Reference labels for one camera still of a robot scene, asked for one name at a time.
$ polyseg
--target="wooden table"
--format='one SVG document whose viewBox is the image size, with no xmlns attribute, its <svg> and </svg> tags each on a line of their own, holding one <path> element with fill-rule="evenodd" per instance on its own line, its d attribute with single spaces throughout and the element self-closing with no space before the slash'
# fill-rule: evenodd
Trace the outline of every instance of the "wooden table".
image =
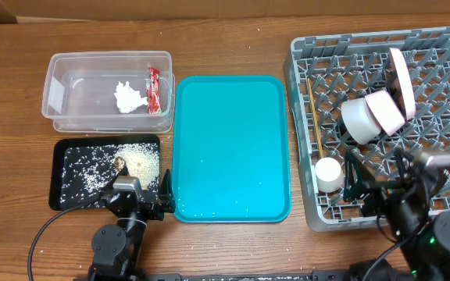
<svg viewBox="0 0 450 281">
<path fill-rule="evenodd" d="M 220 74 L 273 75 L 284 82 L 282 64 L 293 38 L 443 26 L 450 26 L 450 15 L 0 25 L 0 280 L 27 279 L 30 243 L 55 214 L 48 206 L 53 146 L 84 136 L 57 133 L 41 115 L 45 74 L 55 53 L 166 50 L 177 82 Z M 149 273 L 182 275 L 308 273 L 345 269 L 390 247 L 374 229 L 316 233 L 306 225 L 291 117 L 288 125 L 293 208 L 287 219 L 193 225 L 168 215 L 149 223 L 139 265 Z M 170 168 L 173 134 L 160 138 L 162 168 Z M 35 279 L 84 277 L 93 234 L 115 221 L 105 210 L 90 210 L 51 224 L 34 252 Z M 407 269 L 400 251 L 388 261 Z"/>
</svg>

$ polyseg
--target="clear plastic container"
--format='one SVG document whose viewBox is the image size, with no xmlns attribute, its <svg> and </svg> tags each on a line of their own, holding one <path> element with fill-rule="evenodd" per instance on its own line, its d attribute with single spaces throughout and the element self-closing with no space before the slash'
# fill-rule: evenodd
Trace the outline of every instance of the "clear plastic container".
<svg viewBox="0 0 450 281">
<path fill-rule="evenodd" d="M 161 113 L 142 105 L 122 114 L 116 105 L 116 86 L 147 96 L 148 66 L 159 74 Z M 53 55 L 46 74 L 42 114 L 53 119 L 59 132 L 166 133 L 173 123 L 174 76 L 171 55 L 164 51 L 77 52 Z"/>
</svg>

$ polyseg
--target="gray basket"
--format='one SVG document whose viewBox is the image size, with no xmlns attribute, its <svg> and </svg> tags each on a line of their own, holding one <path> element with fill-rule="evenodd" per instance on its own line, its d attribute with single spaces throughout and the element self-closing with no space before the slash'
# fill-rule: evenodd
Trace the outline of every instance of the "gray basket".
<svg viewBox="0 0 450 281">
<path fill-rule="evenodd" d="M 416 98 L 414 119 L 393 136 L 382 132 L 365 145 L 341 140 L 336 123 L 341 103 L 385 88 L 391 75 L 389 48 L 402 50 L 409 67 Z M 307 78 L 325 157 L 342 164 L 345 151 L 351 149 L 380 179 L 396 176 L 394 148 L 450 152 L 450 27 L 296 38 L 284 63 L 284 77 L 298 138 L 306 221 L 315 231 L 374 227 L 376 217 L 362 217 L 361 201 L 343 202 L 342 190 L 325 194 L 317 189 L 313 165 L 320 151 Z M 430 204 L 430 215 L 450 209 L 450 178 Z"/>
</svg>

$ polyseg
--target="red candy wrapper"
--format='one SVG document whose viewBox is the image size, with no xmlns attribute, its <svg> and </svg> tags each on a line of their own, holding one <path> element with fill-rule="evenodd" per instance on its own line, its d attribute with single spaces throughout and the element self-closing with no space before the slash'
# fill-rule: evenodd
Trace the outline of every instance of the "red candy wrapper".
<svg viewBox="0 0 450 281">
<path fill-rule="evenodd" d="M 150 84 L 147 86 L 148 113 L 161 113 L 161 101 L 159 99 L 159 71 L 149 67 Z"/>
</svg>

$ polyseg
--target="black tray with white grains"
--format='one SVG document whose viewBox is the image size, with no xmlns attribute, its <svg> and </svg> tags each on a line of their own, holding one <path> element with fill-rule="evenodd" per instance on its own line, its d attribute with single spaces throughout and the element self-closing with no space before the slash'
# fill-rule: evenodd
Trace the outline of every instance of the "black tray with white grains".
<svg viewBox="0 0 450 281">
<path fill-rule="evenodd" d="M 142 190 L 156 196 L 160 179 L 160 142 L 155 134 L 60 140 L 53 151 L 49 205 L 56 211 L 92 201 L 117 175 L 123 159 Z M 85 208 L 103 208 L 101 201 Z"/>
</svg>

